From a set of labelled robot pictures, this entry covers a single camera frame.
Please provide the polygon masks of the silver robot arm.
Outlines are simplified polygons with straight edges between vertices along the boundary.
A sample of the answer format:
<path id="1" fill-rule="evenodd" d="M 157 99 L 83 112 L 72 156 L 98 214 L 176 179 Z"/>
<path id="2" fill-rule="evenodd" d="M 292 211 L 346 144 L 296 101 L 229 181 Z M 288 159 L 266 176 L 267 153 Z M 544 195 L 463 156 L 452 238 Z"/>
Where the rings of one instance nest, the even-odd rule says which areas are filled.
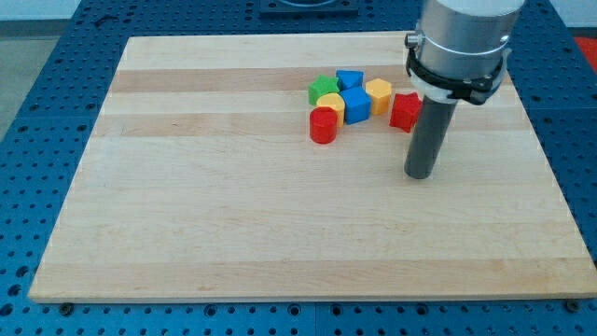
<path id="1" fill-rule="evenodd" d="M 412 85 L 435 102 L 483 105 L 507 71 L 511 32 L 524 0 L 426 0 L 405 37 Z"/>

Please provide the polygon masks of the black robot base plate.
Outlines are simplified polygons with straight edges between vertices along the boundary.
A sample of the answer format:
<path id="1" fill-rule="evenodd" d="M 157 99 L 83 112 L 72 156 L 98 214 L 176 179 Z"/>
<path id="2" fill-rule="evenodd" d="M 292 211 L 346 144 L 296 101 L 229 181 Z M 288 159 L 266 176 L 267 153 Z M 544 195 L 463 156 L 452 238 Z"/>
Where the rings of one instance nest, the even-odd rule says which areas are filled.
<path id="1" fill-rule="evenodd" d="M 359 0 L 257 0 L 261 17 L 356 14 Z"/>

